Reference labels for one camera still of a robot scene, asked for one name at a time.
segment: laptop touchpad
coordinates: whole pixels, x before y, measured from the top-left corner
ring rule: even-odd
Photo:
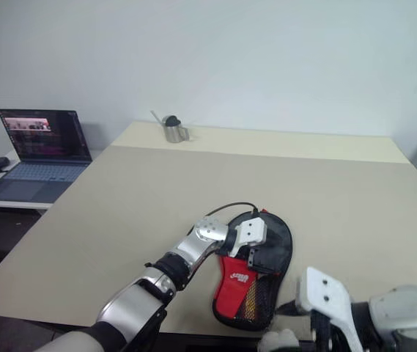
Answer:
[[[44,185],[44,182],[13,181],[0,193],[0,198],[30,200]]]

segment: printed logo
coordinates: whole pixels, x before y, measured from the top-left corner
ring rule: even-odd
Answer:
[[[237,279],[239,282],[247,282],[249,275],[233,273],[230,276],[231,279]]]

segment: white desk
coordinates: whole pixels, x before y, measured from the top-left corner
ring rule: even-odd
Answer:
[[[169,144],[158,125],[133,123],[1,263],[0,315],[91,325],[145,262],[207,211],[240,200],[292,231],[279,304],[294,298],[308,265],[342,280],[358,301],[417,285],[417,170],[390,139],[215,128],[191,135]],[[212,256],[171,302],[161,331],[252,337],[213,317],[219,279]],[[307,320],[288,324],[310,338]]]
[[[92,159],[96,159],[99,154],[102,153],[102,150],[90,150],[89,153],[92,156]],[[3,170],[11,170],[17,163],[19,163],[18,154],[11,150],[8,154],[5,155],[10,160],[10,165],[4,167]],[[16,209],[36,209],[36,210],[47,210],[52,206],[52,203],[36,203],[36,202],[3,202],[0,201],[0,208],[16,208]]]

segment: black lid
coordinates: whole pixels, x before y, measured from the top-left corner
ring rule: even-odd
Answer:
[[[180,125],[180,121],[174,115],[168,116],[165,122],[168,127],[175,127]]]

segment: laptop screen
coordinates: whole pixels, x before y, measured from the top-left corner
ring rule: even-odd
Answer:
[[[91,161],[76,111],[0,109],[22,161]]]

